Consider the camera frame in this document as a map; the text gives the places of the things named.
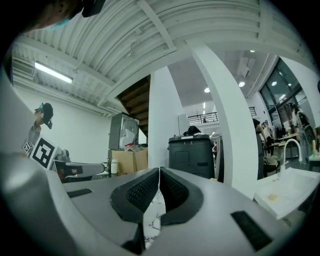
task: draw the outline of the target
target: white column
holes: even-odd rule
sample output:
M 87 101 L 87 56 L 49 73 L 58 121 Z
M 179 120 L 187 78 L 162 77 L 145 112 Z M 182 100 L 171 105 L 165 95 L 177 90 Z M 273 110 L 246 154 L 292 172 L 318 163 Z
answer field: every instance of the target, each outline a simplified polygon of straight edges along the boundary
M 224 183 L 253 199 L 258 177 L 258 145 L 245 97 L 227 67 L 209 47 L 192 41 L 188 44 L 219 116 Z
M 289 69 L 291 69 L 292 73 L 300 83 L 310 104 L 315 126 L 320 126 L 320 92 L 317 88 L 318 82 L 320 81 L 319 74 L 294 60 L 285 57 L 281 57 L 281 59 Z
M 185 111 L 167 67 L 151 73 L 148 125 L 148 167 L 169 166 L 169 138 L 179 135 L 178 115 Z

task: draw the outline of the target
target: black trash bin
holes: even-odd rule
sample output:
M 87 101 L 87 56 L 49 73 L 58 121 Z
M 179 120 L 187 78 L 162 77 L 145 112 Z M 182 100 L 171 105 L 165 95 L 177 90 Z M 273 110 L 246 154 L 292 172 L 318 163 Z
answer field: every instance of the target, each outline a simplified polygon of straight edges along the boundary
M 203 178 L 214 178 L 214 157 L 209 135 L 170 138 L 169 168 Z

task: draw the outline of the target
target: black rubber pad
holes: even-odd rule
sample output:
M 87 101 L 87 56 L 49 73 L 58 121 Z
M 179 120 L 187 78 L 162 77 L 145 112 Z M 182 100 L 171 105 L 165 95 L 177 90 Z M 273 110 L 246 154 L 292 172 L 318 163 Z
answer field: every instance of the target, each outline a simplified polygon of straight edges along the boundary
M 231 213 L 231 216 L 256 251 L 272 242 L 271 238 L 245 211 L 236 211 Z
M 70 198 L 76 198 L 76 197 L 80 197 L 80 196 L 90 194 L 90 193 L 92 193 L 92 190 L 90 190 L 89 188 L 84 188 L 84 189 L 80 189 L 80 190 L 76 190 L 76 191 L 67 192 L 67 195 Z

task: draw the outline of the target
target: white bottle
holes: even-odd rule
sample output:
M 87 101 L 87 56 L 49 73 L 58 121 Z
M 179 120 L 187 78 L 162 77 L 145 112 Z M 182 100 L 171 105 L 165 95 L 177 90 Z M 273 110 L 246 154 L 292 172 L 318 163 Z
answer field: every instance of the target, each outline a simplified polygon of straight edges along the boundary
M 115 159 L 112 159 L 111 161 L 111 173 L 112 174 L 118 173 L 118 161 Z

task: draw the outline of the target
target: white sink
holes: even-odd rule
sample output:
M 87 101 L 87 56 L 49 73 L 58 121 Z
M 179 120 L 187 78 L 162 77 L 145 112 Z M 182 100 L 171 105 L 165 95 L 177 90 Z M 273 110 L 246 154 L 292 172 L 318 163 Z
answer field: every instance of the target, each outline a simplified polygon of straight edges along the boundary
M 319 182 L 318 172 L 288 168 L 257 180 L 254 199 L 279 220 L 298 208 Z

